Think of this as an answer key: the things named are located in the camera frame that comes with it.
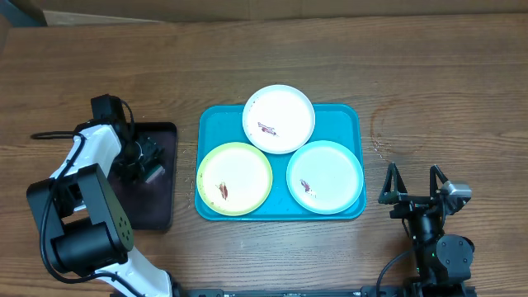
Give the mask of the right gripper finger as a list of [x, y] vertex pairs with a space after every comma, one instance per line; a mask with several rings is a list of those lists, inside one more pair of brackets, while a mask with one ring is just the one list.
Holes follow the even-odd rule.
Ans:
[[431, 166], [430, 168], [430, 197], [443, 196], [441, 187], [447, 181], [449, 181], [449, 179], [446, 177], [446, 175], [441, 171], [441, 169], [437, 165]]
[[390, 163], [382, 191], [379, 194], [380, 204], [397, 204], [408, 198], [408, 191], [395, 163]]

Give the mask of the yellow-green rimmed plate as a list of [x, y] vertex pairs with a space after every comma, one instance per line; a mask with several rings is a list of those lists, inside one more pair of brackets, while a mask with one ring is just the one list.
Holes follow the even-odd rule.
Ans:
[[221, 144], [197, 170], [201, 200], [220, 215], [241, 216], [259, 208], [271, 192], [271, 164], [258, 148], [241, 142]]

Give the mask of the green and pink sponge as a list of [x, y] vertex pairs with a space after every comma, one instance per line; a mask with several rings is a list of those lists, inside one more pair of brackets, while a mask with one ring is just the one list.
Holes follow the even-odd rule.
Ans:
[[163, 175], [165, 173], [165, 169], [162, 165], [155, 165], [153, 168], [151, 168], [148, 172], [144, 174], [144, 182], [145, 183], [151, 183], [153, 182], [158, 176]]

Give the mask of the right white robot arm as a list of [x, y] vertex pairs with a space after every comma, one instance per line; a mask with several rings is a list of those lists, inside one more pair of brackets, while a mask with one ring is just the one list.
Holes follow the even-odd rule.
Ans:
[[[429, 195], [408, 193], [395, 163], [388, 165], [378, 202], [392, 205], [392, 219], [401, 221], [412, 242], [410, 250], [387, 263], [376, 284], [377, 296], [475, 296], [475, 288], [464, 283], [471, 278], [470, 266], [475, 247], [471, 240], [444, 230], [446, 218], [463, 209], [471, 200], [468, 184], [449, 180], [437, 165], [430, 168]], [[396, 262], [413, 256], [417, 276], [390, 289], [381, 282]]]

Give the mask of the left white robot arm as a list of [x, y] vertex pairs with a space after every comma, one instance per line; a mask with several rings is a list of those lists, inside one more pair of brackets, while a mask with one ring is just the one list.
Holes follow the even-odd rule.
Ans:
[[100, 280], [124, 296], [177, 296], [170, 273], [135, 247], [132, 224], [108, 181], [111, 172], [123, 182], [152, 181], [164, 170], [164, 149], [138, 134], [126, 101], [104, 94], [91, 105], [92, 119], [74, 130], [31, 135], [73, 142], [60, 167], [26, 192], [41, 260], [65, 284]]

